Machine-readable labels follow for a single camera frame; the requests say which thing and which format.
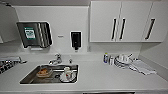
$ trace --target upper cabinet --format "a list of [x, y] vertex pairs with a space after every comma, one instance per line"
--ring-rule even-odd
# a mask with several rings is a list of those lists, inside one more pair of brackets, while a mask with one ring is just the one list
[[117, 42], [140, 42], [148, 19], [152, 2], [122, 2]]
[[121, 2], [91, 1], [90, 42], [115, 42]]
[[168, 2], [153, 2], [142, 42], [162, 42], [168, 32]]
[[90, 42], [161, 42], [168, 30], [167, 5], [152, 1], [92, 1]]
[[16, 22], [18, 17], [14, 8], [0, 4], [0, 43], [19, 38]]

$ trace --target wall-mounted dispenser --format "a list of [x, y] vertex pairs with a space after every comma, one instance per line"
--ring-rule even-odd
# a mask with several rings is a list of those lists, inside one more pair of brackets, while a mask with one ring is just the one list
[[46, 48], [52, 44], [47, 22], [18, 22], [17, 26], [24, 48], [28, 46]]
[[72, 47], [77, 51], [81, 47], [81, 32], [71, 32]]

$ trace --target white wall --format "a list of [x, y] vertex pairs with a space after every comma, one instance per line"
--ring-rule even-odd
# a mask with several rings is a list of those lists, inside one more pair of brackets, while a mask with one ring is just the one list
[[50, 24], [53, 44], [43, 51], [24, 49], [20, 40], [0, 44], [0, 54], [75, 53], [70, 31], [82, 31], [78, 53], [138, 53], [141, 43], [88, 43], [88, 6], [15, 6], [19, 21], [46, 21]]
[[162, 43], [143, 43], [140, 55], [168, 69], [168, 35]]

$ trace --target soap dispenser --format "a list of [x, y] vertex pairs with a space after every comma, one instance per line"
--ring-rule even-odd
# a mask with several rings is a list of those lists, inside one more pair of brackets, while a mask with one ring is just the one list
[[78, 51], [81, 47], [81, 32], [71, 32], [72, 47]]

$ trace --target sink basin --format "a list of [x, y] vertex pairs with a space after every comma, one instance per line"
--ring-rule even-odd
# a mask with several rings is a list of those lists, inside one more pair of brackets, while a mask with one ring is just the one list
[[[69, 67], [75, 78], [69, 82], [63, 82], [60, 80], [60, 75], [64, 72], [64, 68]], [[52, 70], [52, 74], [49, 77], [37, 77], [37, 73], [43, 69]], [[77, 81], [78, 65], [41, 65], [37, 66], [32, 72], [30, 72], [20, 84], [47, 84], [47, 83], [75, 83]]]

